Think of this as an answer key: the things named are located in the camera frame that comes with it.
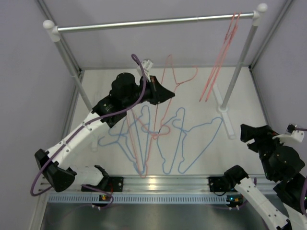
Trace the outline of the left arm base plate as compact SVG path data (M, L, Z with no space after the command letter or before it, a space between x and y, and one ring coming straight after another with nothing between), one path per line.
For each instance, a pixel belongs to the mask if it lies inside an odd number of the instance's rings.
M81 187L82 192L122 192L124 178L121 176L104 177L98 185L86 185Z

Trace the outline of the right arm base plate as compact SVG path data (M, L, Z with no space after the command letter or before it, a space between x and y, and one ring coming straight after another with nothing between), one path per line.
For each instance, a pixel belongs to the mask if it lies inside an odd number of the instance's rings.
M230 184L224 176L210 176L208 183L211 192L229 192L231 190Z

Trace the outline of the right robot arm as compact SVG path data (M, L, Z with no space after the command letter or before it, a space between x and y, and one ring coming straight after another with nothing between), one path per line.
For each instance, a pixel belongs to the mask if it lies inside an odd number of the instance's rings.
M225 171L223 184L236 190L251 204L270 230L305 230L307 228L307 179L300 172L305 163L298 152L286 142L301 143L306 129L289 124L285 134L278 134L268 125L240 126L240 140L259 155L266 179L276 183L273 188L287 210L281 213L254 185L239 165Z

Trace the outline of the pink wire hanger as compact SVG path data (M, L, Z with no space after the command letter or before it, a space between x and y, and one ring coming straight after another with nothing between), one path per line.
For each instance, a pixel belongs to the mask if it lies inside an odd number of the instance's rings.
M157 134L159 128L156 127L157 125L157 116L154 116L153 122L151 121L151 113L147 112L145 114L139 113L137 114L136 111L131 110L129 116L127 117L131 122L137 121L140 136L142 138L142 146L147 147L147 156L145 157L145 166L146 171L144 175L139 175L140 178L145 179L149 175L149 161L153 151L154 143L157 140L152 139L152 134Z
M195 73L194 73L194 75L193 75L191 78L189 78L189 79L187 79L187 80L183 80L183 81L177 81L176 72L175 72L175 68L174 68L174 65L173 65L173 56L172 56L172 54L169 54L169 55L167 56L167 58L166 58L166 61L165 61L165 67L164 67L163 74L162 74L161 84L163 84L163 82L164 82L164 79L165 79L165 72L166 72L166 68L167 68L167 67L170 67L170 69L171 69L172 80L173 80L173 82L174 82L174 84L175 84L173 93L175 93L176 90L177 90L177 88L180 87L181 85L183 85L183 84L185 84L185 83L187 83L187 82L189 82L189 81L192 81L192 80L197 76L197 74L198 74L198 67L197 67L197 66L193 66L193 68L195 69ZM168 135L169 132L170 132L170 129L169 129L169 130L166 132L166 134L160 134L161 129L162 129L162 127L164 126L164 125L163 125L163 121L164 121L165 118L166 118L166 115L167 115L167 113L168 113L168 110L169 110L169 107L170 107L171 103L172 103L172 99L170 99L170 100L168 101L168 104L167 104L167 107L166 107L166 109L165 109L165 112L164 112L164 114L163 114L163 116L162 116L162 118L161 118L161 120L160 120L158 133L157 133L157 134L152 134L152 139L153 139L153 140L157 140L160 136Z

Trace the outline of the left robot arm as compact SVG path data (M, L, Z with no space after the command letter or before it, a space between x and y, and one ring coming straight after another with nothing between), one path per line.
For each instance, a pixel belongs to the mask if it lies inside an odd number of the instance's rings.
M104 191L109 175L99 165L78 169L72 164L81 151L98 137L108 132L126 115L127 111L143 102L158 105L175 94L162 86L156 76L141 77L136 84L131 73L121 73L111 84L109 95L101 99L88 116L69 135L48 150L39 149L35 160L45 179L56 192L63 192L72 185L85 185Z

